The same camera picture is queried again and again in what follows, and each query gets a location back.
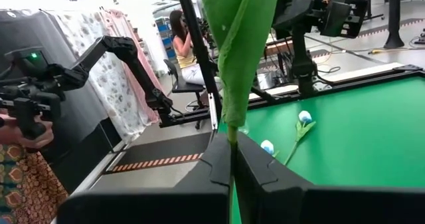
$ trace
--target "curtain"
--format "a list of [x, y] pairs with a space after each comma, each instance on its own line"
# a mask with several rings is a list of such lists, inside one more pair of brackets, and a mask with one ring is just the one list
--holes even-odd
[[[108, 35], [99, 12], [49, 13], [56, 18], [76, 56], [82, 55], [98, 37]], [[151, 124], [116, 55], [105, 53], [91, 70], [89, 81], [125, 143], [135, 140]]]
[[[3, 54], [16, 49], [43, 47], [48, 62], [71, 67], [76, 58], [57, 29], [55, 22], [40, 11], [3, 10], [0, 11], [0, 71], [10, 64]], [[15, 69], [10, 78], [23, 75]], [[66, 92], [62, 102], [62, 117], [53, 125], [55, 139], [49, 146], [49, 153], [63, 153], [80, 143], [101, 120], [107, 118], [90, 84], [83, 88]]]
[[[135, 40], [135, 37], [133, 37], [134, 36], [133, 32], [131, 30], [129, 31], [126, 20], [124, 19], [124, 16], [122, 17], [122, 19], [119, 20], [118, 24], [116, 24], [114, 22], [114, 17], [110, 14], [109, 11], [102, 11], [100, 12], [100, 14], [102, 16], [102, 20], [104, 24], [106, 25], [108, 29], [109, 35], [113, 37], [132, 37], [133, 38], [134, 43], [137, 45], [137, 55], [139, 57], [140, 63], [143, 65], [143, 68], [148, 73], [154, 85], [157, 88], [161, 88], [159, 81], [157, 77], [153, 74], [151, 67], [149, 66], [149, 64], [146, 64], [147, 61], [146, 61], [145, 55], [143, 54], [143, 51], [140, 50], [137, 44], [137, 40]], [[158, 115], [147, 105], [147, 102], [145, 99], [145, 91], [140, 86], [139, 82], [137, 81], [137, 79], [135, 78], [131, 70], [129, 69], [128, 65], [124, 62], [122, 63], [122, 65], [128, 77], [129, 83], [131, 84], [131, 87], [133, 88], [135, 95], [137, 96], [137, 99], [139, 101], [141, 108], [146, 112], [146, 114], [149, 116], [149, 119], [152, 122], [157, 122]]]

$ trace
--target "green cloth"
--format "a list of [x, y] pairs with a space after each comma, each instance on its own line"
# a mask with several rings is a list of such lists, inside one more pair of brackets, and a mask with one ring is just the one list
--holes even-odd
[[220, 52], [218, 69], [224, 86], [222, 117], [229, 126], [241, 127], [277, 0], [202, 1]]

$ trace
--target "chair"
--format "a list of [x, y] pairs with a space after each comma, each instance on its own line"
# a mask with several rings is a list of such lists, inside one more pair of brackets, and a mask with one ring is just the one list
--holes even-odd
[[[169, 74], [173, 75], [176, 79], [173, 84], [173, 88], [171, 89], [171, 92], [175, 94], [195, 93], [195, 95], [197, 96], [197, 99], [195, 101], [192, 101], [186, 105], [186, 111], [191, 112], [198, 109], [206, 108], [206, 106], [201, 102], [201, 95], [199, 94], [204, 90], [204, 86], [185, 82], [183, 78], [179, 76], [176, 66], [170, 60], [165, 59], [164, 62], [168, 66]], [[195, 128], [197, 130], [201, 127], [201, 121], [202, 120], [198, 120], [195, 125]]]

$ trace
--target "metal pole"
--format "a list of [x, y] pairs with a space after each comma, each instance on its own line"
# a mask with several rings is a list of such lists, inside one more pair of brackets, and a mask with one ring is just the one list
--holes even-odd
[[195, 9], [193, 8], [192, 0], [180, 0], [181, 8], [185, 14], [187, 27], [192, 37], [193, 48], [197, 56], [199, 66], [201, 67], [202, 76], [204, 77], [207, 92], [214, 96], [214, 103], [217, 113], [217, 120], [220, 122], [222, 105], [220, 94], [218, 93], [213, 73], [213, 66], [210, 63], [208, 49], [204, 44], [204, 40], [199, 29]]
[[389, 0], [390, 11], [388, 18], [388, 39], [384, 45], [386, 49], [395, 49], [403, 47], [404, 43], [400, 38], [400, 6], [401, 0]]

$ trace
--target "floor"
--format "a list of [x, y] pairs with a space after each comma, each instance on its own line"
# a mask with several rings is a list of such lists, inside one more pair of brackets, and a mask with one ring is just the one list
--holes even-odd
[[[388, 4], [384, 4], [383, 0], [373, 0], [373, 14], [388, 14]], [[425, 1], [406, 1], [402, 2], [401, 20], [410, 18], [425, 18]], [[382, 25], [387, 25], [388, 19], [381, 20], [380, 18], [372, 21], [366, 21], [363, 25], [363, 30], [372, 29]], [[425, 29], [425, 22], [416, 23], [413, 25], [405, 26], [400, 29], [400, 36], [405, 42], [406, 47], [409, 42], [417, 37], [422, 30]], [[340, 49], [324, 45], [321, 42], [314, 41], [311, 38], [325, 43], [331, 43]], [[316, 58], [315, 61], [319, 65], [319, 70], [329, 70], [331, 67], [340, 66], [339, 73], [359, 70], [362, 68], [378, 66], [383, 63], [400, 62], [402, 64], [415, 64], [417, 66], [425, 67], [423, 57], [425, 51], [398, 51], [391, 53], [381, 53], [377, 55], [368, 55], [367, 51], [360, 51], [365, 49], [381, 48], [386, 38], [387, 32], [377, 33], [359, 39], [343, 39], [321, 37], [317, 33], [310, 33], [306, 36], [305, 41], [307, 48], [311, 51], [325, 49], [332, 55]], [[352, 55], [342, 50], [357, 51], [356, 55]], [[169, 93], [172, 86], [172, 80], [169, 76], [163, 77], [161, 83], [165, 89], [165, 93]], [[173, 99], [175, 108], [184, 110], [186, 103], [195, 99], [192, 94], [170, 94], [169, 97]], [[166, 140], [171, 138], [178, 138], [189, 136], [197, 133], [210, 132], [211, 124], [209, 120], [203, 122], [200, 130], [195, 130], [194, 123], [185, 124], [182, 126], [174, 126], [171, 128], [159, 128], [158, 125], [150, 126], [146, 129], [143, 135], [136, 140], [133, 145], [144, 145], [158, 140]], [[128, 187], [173, 187], [179, 180], [181, 180], [187, 172], [189, 172], [196, 162], [177, 164], [173, 166], [165, 166], [158, 168], [142, 169], [137, 171], [128, 171], [123, 173], [115, 173], [103, 175], [93, 186], [95, 190], [107, 189], [122, 189]]]

